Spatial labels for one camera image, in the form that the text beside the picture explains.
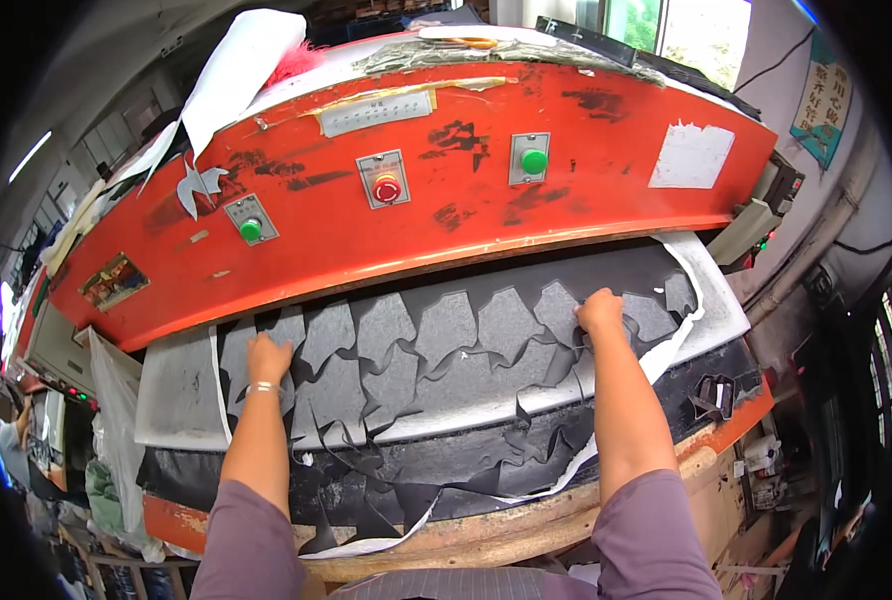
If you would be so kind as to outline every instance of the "gray shirt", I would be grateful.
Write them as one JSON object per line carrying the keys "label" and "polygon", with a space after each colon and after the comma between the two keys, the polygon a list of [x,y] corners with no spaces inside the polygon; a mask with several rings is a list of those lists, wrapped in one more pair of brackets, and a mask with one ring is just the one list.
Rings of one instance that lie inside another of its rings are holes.
{"label": "gray shirt", "polygon": [[0,456],[9,476],[27,490],[30,488],[30,459],[23,450],[16,423],[0,422]]}
{"label": "gray shirt", "polygon": [[[420,569],[377,573],[330,598],[722,598],[677,472],[651,471],[620,487],[599,512],[592,540],[597,587],[529,568]],[[220,484],[192,599],[298,599],[304,578],[284,514],[238,481]]]}

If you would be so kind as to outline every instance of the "white label sticker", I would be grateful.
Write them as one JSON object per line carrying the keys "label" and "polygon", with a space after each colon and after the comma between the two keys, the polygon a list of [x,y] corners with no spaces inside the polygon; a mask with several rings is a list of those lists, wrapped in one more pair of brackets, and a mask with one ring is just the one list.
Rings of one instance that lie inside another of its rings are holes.
{"label": "white label sticker", "polygon": [[718,126],[670,125],[652,170],[649,187],[711,189],[736,134]]}
{"label": "white label sticker", "polygon": [[432,112],[430,92],[423,90],[346,102],[323,110],[319,122],[326,138],[334,138],[373,125],[422,117]]}

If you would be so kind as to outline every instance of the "worker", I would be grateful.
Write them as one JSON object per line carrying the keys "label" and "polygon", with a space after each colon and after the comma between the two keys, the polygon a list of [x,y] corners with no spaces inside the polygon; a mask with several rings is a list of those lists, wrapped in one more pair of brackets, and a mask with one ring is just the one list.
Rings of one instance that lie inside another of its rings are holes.
{"label": "worker", "polygon": [[24,491],[32,492],[40,500],[66,500],[89,508],[85,493],[67,493],[46,478],[27,453],[30,435],[32,396],[22,397],[22,412],[12,422],[0,419],[0,456],[6,472]]}
{"label": "worker", "polygon": [[0,419],[0,456],[6,472],[15,483],[29,489],[30,462],[27,459],[24,443],[30,429],[30,413],[32,412],[32,396],[22,397],[22,412],[12,421]]}
{"label": "worker", "polygon": [[[528,568],[378,573],[331,598],[721,598],[706,566],[673,439],[623,330],[623,301],[603,288],[574,308],[596,356],[601,509],[592,541],[598,588]],[[305,569],[290,524],[290,459],[276,383],[293,358],[264,333],[249,342],[250,388],[219,475],[192,600],[299,598]]]}

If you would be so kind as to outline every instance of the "hand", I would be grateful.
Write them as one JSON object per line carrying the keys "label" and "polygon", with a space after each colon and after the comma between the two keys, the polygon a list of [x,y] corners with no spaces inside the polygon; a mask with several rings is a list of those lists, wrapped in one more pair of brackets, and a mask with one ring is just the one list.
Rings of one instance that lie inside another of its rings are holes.
{"label": "hand", "polygon": [[610,336],[619,336],[623,342],[626,341],[626,333],[623,331],[623,298],[613,295],[608,287],[590,295],[583,305],[574,307],[572,312],[594,344]]}
{"label": "hand", "polygon": [[273,385],[279,385],[293,363],[293,340],[287,340],[279,346],[266,332],[262,332],[255,340],[247,342],[246,348],[249,383],[268,381]]}

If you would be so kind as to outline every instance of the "red machine housing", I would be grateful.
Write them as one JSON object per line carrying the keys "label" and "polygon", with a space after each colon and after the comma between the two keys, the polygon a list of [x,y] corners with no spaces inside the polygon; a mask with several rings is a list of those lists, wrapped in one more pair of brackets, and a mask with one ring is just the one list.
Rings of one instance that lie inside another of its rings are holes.
{"label": "red machine housing", "polygon": [[[481,91],[438,84],[485,77],[505,83]],[[329,138],[310,114],[359,93],[422,85],[436,88],[427,116]],[[648,186],[668,126],[680,123],[735,135],[711,189]],[[533,132],[549,133],[545,180],[509,185],[512,136]],[[212,203],[195,195],[198,221],[177,198],[181,160],[164,164],[73,249],[48,299],[78,328],[92,325],[131,352],[377,278],[554,243],[722,227],[750,197],[776,138],[701,95],[573,66],[481,62],[359,78],[218,132],[196,168],[229,173]],[[372,209],[355,160],[391,150],[402,153],[410,201]],[[279,237],[255,246],[241,237],[223,206],[248,194]],[[81,288],[120,253],[149,283],[102,312]]]}

